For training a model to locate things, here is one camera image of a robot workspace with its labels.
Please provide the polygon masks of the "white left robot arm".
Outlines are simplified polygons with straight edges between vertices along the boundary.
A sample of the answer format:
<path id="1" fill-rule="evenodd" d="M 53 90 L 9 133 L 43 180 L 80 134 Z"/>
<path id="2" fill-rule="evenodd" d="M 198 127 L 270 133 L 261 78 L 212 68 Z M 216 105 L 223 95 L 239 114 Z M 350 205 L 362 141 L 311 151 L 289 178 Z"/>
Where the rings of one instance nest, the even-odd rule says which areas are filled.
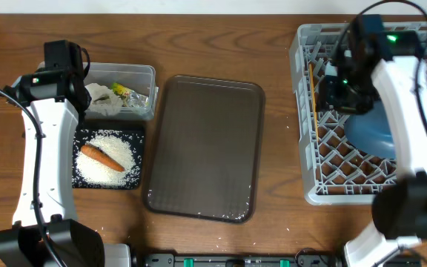
<path id="1" fill-rule="evenodd" d="M 22 108 L 24 173 L 11 228 L 0 231 L 6 266 L 131 266 L 130 247 L 105 244 L 77 220 L 72 190 L 73 138 L 89 104 L 84 75 L 27 74 L 5 93 Z"/>

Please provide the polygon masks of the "light blue bowl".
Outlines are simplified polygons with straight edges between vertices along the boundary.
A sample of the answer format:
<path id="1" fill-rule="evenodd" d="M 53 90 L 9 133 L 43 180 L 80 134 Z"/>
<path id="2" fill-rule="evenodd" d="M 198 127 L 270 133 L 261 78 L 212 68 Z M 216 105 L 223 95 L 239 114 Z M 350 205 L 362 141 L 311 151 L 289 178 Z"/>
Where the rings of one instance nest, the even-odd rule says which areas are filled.
<path id="1" fill-rule="evenodd" d="M 338 77 L 337 67 L 332 64 L 332 62 L 327 62 L 325 65 L 324 71 L 325 77 Z"/>

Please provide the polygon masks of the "white tissue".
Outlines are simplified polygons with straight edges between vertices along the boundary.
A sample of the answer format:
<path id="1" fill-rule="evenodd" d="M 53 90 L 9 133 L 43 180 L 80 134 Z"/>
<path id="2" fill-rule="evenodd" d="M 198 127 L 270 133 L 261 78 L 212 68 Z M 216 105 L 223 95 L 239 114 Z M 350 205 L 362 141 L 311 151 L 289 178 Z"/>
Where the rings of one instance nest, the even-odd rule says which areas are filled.
<path id="1" fill-rule="evenodd" d="M 88 110 L 103 116 L 115 116 L 120 113 L 123 100 L 110 88 L 97 83 L 86 85 L 91 101 Z"/>

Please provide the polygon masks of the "foil snack wrapper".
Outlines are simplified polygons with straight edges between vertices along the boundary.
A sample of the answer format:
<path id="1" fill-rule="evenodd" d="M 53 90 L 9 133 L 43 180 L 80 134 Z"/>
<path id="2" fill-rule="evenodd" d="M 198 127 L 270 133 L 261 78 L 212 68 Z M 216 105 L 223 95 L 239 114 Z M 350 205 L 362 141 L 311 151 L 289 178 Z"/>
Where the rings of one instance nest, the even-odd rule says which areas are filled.
<path id="1" fill-rule="evenodd" d="M 122 99 L 125 107 L 146 108 L 148 106 L 147 96 L 137 93 L 124 85 L 113 83 L 110 88 L 119 98 Z"/>

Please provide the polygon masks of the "orange carrot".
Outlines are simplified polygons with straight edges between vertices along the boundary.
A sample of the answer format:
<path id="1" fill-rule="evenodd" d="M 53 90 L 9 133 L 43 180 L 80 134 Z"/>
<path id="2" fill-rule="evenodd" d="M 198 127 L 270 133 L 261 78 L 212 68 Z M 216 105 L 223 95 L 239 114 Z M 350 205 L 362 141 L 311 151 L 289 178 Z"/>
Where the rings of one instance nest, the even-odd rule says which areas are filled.
<path id="1" fill-rule="evenodd" d="M 107 166 L 108 168 L 123 172 L 125 171 L 125 168 L 120 165 L 117 161 L 110 158 L 107 154 L 99 150 L 97 147 L 92 145 L 83 145 L 80 149 L 80 151 L 87 157 Z"/>

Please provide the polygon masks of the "wooden chopstick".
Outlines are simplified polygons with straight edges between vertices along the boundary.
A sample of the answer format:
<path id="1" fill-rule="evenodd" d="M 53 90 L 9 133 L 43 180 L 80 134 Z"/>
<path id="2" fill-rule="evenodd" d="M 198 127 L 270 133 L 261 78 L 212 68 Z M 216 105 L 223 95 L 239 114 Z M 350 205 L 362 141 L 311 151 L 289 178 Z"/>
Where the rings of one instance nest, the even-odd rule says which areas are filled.
<path id="1" fill-rule="evenodd" d="M 318 139 L 318 123 L 317 123 L 317 105 L 316 105 L 316 97 L 315 97 L 315 84 L 314 84 L 314 72 L 313 72 L 313 65 L 312 63 L 308 64 L 308 74 L 309 74 L 309 80 L 310 80 L 310 87 L 311 87 L 311 111 L 313 113 L 314 118 L 314 131 L 316 134 L 316 139 Z"/>

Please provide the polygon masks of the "white rice pile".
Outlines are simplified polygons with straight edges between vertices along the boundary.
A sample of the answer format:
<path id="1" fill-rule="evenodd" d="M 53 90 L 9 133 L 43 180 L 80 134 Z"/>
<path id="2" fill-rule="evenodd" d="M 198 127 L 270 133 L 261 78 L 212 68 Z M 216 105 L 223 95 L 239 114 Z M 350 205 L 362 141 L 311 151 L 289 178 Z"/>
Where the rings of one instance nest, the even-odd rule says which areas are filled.
<path id="1" fill-rule="evenodd" d="M 88 188 L 136 188 L 141 176 L 139 149 L 130 141 L 132 136 L 120 135 L 119 131 L 97 131 L 85 140 L 108 157 L 119 163 L 124 170 L 116 171 L 101 162 L 84 155 L 79 148 L 74 156 L 75 185 Z"/>

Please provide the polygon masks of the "dark blue plate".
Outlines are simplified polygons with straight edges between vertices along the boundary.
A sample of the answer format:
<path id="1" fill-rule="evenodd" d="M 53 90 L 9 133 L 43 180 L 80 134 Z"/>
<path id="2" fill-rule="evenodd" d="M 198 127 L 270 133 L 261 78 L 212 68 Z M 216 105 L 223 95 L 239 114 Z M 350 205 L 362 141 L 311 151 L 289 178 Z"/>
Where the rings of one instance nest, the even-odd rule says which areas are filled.
<path id="1" fill-rule="evenodd" d="M 395 158 L 394 142 L 382 102 L 375 102 L 368 113 L 350 115 L 344 131 L 355 148 L 372 156 Z"/>

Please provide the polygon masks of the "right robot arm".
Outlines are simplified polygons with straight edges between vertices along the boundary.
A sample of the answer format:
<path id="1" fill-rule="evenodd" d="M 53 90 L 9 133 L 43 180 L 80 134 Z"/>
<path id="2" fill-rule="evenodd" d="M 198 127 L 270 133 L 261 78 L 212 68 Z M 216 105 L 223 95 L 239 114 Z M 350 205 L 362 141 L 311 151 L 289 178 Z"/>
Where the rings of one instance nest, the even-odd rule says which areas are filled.
<path id="1" fill-rule="evenodd" d="M 371 223 L 348 241 L 344 266 L 381 266 L 427 240 L 427 81 L 424 47 L 414 31 L 348 34 L 350 56 L 338 48 L 336 74 L 320 88 L 321 105 L 349 114 L 382 102 L 397 162 L 397 184 L 372 202 Z"/>

